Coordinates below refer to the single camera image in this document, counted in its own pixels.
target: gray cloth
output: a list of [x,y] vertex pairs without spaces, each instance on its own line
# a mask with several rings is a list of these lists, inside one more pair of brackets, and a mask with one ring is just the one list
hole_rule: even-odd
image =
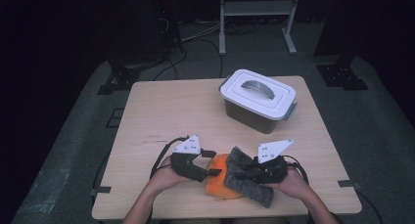
[[252,180],[235,177],[236,173],[245,172],[244,168],[252,161],[253,159],[244,154],[238,147],[233,148],[229,158],[226,160],[228,171],[225,177],[225,186],[268,208],[271,206],[272,199],[274,198],[274,190],[272,188],[258,185]]

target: white rack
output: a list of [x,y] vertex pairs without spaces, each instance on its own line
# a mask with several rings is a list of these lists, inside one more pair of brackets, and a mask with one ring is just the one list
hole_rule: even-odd
[[290,31],[293,25],[294,15],[296,14],[298,1],[299,0],[225,2],[225,0],[220,0],[219,54],[226,54],[225,17],[288,15],[287,26],[282,28],[282,32],[290,54],[295,55],[297,49],[291,38]]

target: orange cloth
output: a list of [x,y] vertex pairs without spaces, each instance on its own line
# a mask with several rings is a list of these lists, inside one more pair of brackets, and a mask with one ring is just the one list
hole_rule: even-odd
[[209,176],[207,178],[207,193],[212,196],[218,197],[220,200],[230,200],[241,197],[240,193],[225,187],[225,177],[227,172],[226,159],[229,154],[221,154],[213,157],[207,165],[207,170],[211,168],[222,169],[217,176]]

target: container lid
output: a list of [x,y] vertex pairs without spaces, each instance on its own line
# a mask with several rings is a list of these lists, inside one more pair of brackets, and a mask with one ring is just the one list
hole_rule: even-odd
[[220,86],[223,98],[266,118],[284,118],[296,90],[284,83],[246,69],[236,70]]

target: table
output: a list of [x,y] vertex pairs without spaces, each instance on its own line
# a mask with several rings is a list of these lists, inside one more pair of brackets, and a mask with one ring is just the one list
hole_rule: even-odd
[[[359,212],[361,203],[356,192],[338,184],[348,180],[348,176],[305,81],[300,76],[273,78],[296,89],[298,107],[288,121],[278,122],[270,134],[257,132],[226,115],[218,91],[223,79],[135,83],[101,182],[102,187],[111,187],[111,191],[98,194],[93,217],[122,219],[146,185],[162,148],[177,137],[194,134],[200,136],[205,150],[227,154],[238,146],[250,157],[257,155],[260,143],[293,139],[293,145],[283,155],[300,161],[310,186],[329,209],[335,213]],[[208,158],[198,157],[195,164],[206,166]],[[249,198],[219,201],[206,194],[205,182],[192,181],[161,193],[154,204],[153,218],[307,214],[300,201],[277,191],[274,196],[270,208]]]

